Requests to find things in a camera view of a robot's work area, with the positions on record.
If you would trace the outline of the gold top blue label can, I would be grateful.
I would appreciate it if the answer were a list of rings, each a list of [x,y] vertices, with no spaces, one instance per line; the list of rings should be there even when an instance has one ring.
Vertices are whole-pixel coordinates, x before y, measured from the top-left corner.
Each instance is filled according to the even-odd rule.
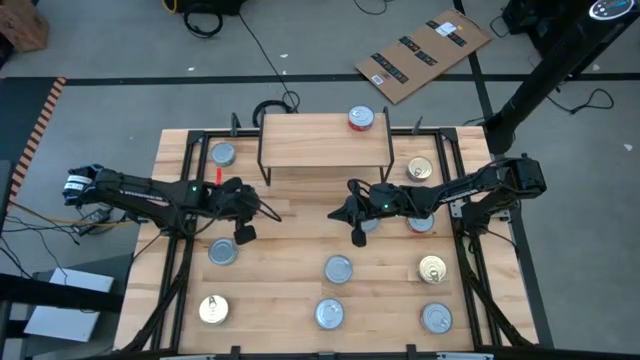
[[[418,274],[425,283],[436,285],[443,282],[446,278],[447,267],[440,257],[428,255],[419,262]]]
[[[431,161],[424,156],[411,158],[406,166],[407,178],[413,182],[426,181],[433,172]]]
[[[204,323],[219,325],[228,317],[229,304],[223,296],[209,295],[201,301],[198,313]]]

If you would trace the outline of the red label tuna can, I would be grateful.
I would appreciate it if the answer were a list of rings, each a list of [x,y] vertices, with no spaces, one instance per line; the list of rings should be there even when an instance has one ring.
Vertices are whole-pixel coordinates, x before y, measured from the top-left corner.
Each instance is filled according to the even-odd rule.
[[[319,327],[325,330],[338,328],[344,320],[344,308],[334,298],[321,300],[315,308],[314,318]]]
[[[430,215],[427,218],[409,217],[407,219],[407,226],[415,233],[427,233],[433,228],[434,224],[435,219],[433,215]]]
[[[364,105],[352,107],[348,112],[348,125],[356,131],[367,131],[374,123],[375,113]]]

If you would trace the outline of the black equipment case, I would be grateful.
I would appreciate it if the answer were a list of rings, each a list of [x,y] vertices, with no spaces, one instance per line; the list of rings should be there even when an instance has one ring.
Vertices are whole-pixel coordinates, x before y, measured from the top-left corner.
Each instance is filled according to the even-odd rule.
[[[509,0],[502,10],[502,20],[508,33],[515,35],[535,31],[544,35],[548,31],[548,14],[550,0]]]

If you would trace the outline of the silver pull tab can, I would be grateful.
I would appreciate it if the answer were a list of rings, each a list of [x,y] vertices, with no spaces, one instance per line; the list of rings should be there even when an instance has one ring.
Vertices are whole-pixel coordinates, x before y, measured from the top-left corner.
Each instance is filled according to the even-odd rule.
[[[445,334],[453,326],[453,316],[449,308],[442,303],[430,303],[421,311],[422,326],[431,333]]]

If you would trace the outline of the black power brick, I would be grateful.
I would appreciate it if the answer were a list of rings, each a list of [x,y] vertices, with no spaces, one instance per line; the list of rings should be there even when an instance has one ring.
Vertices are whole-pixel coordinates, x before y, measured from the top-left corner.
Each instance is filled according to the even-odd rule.
[[[107,223],[111,219],[111,208],[98,208],[83,215],[82,218],[71,225],[71,230],[78,236],[99,235],[111,229]]]

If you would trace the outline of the black stand beam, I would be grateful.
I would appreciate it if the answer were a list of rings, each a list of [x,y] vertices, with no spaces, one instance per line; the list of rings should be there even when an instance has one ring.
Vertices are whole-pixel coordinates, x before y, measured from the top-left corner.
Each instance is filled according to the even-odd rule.
[[[107,292],[0,273],[0,301],[64,309],[120,313],[126,285]]]

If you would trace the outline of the wooden shelf with black frame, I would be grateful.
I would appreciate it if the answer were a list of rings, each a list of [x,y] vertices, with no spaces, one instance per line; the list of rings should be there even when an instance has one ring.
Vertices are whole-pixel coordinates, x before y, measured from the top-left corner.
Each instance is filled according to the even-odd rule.
[[[276,168],[374,167],[387,180],[395,162],[388,109],[373,111],[367,131],[352,129],[348,112],[263,115],[257,164],[265,183]]]

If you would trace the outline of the white flat box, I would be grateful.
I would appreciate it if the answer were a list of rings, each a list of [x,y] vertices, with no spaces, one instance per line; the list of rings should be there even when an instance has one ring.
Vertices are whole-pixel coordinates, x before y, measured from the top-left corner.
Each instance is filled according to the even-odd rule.
[[[50,283],[70,285],[99,292],[109,292],[114,278],[72,269],[57,268]],[[74,310],[38,305],[29,318],[28,335],[51,337],[76,342],[88,342],[100,313],[95,310]]]

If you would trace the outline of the black mat with hazard stripes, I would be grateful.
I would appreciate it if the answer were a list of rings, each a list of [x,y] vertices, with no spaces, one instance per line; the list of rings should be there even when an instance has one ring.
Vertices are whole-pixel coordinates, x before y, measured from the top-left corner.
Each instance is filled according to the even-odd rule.
[[[0,78],[0,192],[15,200],[67,79]]]

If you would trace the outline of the black aluminium table frame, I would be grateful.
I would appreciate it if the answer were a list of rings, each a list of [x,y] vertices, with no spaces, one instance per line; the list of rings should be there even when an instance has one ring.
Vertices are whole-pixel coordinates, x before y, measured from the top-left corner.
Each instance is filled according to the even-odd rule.
[[[490,159],[479,127],[391,131],[395,162],[388,180],[395,184],[406,182],[406,165],[417,155],[433,163],[428,179],[432,186],[475,171]],[[244,355],[382,353],[400,352],[408,345],[421,352],[457,351],[490,343],[486,311],[462,282],[459,248],[447,209],[437,211],[434,227],[425,234],[411,231],[403,219],[387,219],[365,247],[355,247],[350,228],[327,215],[344,202],[349,178],[377,182],[379,170],[276,168],[267,185],[257,164],[258,140],[259,130],[252,128],[162,132],[154,179],[214,181],[216,168],[221,168],[222,180],[238,176],[254,186],[279,220],[255,217],[257,238],[243,245],[229,266],[213,264],[208,249],[214,240],[232,235],[230,222],[200,220],[201,232],[193,247],[160,236],[152,224],[143,225],[115,335],[116,348],[133,341],[184,255],[191,258],[186,287],[159,326],[160,343],[175,346],[182,354],[226,354],[233,347]],[[236,160],[229,167],[218,167],[211,160],[211,149],[220,142],[235,147]],[[352,262],[352,277],[344,284],[325,277],[325,263],[333,255]],[[440,284],[428,284],[419,277],[419,262],[428,255],[446,264],[447,275]],[[209,295],[223,296],[229,304],[222,324],[206,324],[199,317],[199,305]],[[316,305],[326,298],[338,300],[344,308],[344,320],[334,330],[322,329],[314,318]],[[434,334],[422,326],[421,311],[430,303],[442,303],[451,311],[449,332]]]

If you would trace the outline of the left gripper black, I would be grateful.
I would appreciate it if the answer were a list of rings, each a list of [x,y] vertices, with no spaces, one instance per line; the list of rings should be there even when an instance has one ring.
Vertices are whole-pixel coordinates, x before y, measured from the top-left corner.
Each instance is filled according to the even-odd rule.
[[[260,213],[261,201],[256,198],[253,187],[244,184],[239,177],[233,177],[217,188],[214,205],[218,220],[235,222],[234,239],[237,245],[256,239],[256,230],[249,222]]]

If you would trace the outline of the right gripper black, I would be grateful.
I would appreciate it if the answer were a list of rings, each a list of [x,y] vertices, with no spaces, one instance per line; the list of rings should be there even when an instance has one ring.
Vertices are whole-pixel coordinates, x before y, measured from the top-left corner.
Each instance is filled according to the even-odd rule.
[[[364,247],[367,244],[367,235],[362,231],[361,223],[374,219],[381,213],[384,184],[369,184],[361,179],[350,179],[348,189],[351,195],[340,208],[329,213],[328,218],[349,223],[352,226],[352,243],[356,247]]]

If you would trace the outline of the flat cardboard sheet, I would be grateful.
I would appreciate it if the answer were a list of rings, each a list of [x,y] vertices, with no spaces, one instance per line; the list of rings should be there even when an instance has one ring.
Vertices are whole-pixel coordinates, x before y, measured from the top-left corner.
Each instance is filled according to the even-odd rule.
[[[356,69],[397,104],[491,40],[488,31],[450,9],[372,53]]]

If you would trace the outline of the black tower fan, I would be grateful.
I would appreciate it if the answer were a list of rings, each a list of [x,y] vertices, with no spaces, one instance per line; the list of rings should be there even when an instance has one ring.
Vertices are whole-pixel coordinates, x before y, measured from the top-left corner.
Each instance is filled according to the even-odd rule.
[[[636,0],[596,0],[570,25],[502,109],[484,123],[489,151],[506,153],[515,130],[625,20],[640,15]]]

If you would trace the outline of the brown cardboard box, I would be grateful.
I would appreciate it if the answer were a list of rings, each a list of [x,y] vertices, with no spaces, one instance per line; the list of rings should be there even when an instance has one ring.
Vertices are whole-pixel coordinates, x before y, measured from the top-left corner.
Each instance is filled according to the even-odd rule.
[[[31,0],[0,0],[0,34],[19,52],[43,50],[49,23]]]

